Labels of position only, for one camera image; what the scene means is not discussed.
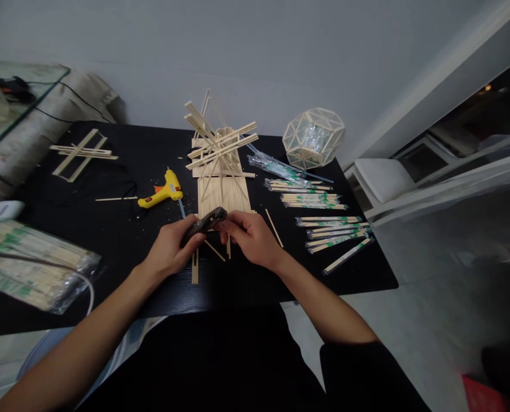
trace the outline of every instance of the hand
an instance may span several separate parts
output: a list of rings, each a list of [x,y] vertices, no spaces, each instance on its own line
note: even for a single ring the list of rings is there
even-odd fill
[[[220,240],[228,242],[228,235],[242,249],[250,262],[275,271],[288,253],[278,244],[261,215],[233,211],[219,223]]]
[[[180,242],[185,233],[196,222],[195,215],[188,215],[183,220],[163,226],[148,256],[136,267],[136,270],[160,282],[180,271],[205,240],[205,235],[198,233],[184,248],[180,248]]]

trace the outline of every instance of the person's right hand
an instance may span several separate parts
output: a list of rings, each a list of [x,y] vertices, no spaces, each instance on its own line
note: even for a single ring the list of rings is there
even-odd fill
[[[258,213],[230,212],[219,223],[219,229],[222,244],[228,242],[228,235],[232,236],[249,261],[269,270],[275,271],[287,256]]]

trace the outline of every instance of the pliers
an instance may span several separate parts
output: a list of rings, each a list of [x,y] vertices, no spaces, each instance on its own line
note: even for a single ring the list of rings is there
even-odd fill
[[[207,233],[210,231],[218,222],[226,219],[226,216],[228,216],[228,212],[220,206],[217,207],[203,219],[198,220],[192,225],[182,239],[182,246],[184,247],[196,233]]]

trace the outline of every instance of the red object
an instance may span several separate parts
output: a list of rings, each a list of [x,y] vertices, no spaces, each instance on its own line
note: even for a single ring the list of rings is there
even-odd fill
[[[463,375],[466,401],[471,412],[510,412],[510,399],[495,389]]]

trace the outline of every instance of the gray wall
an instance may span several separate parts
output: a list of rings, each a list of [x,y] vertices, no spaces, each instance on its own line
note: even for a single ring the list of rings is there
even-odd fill
[[[357,144],[485,4],[495,0],[0,0],[0,59],[97,73],[131,124],[187,128],[206,88],[227,122],[283,134],[315,106]]]
[[[510,67],[510,21],[360,157],[390,157]]]

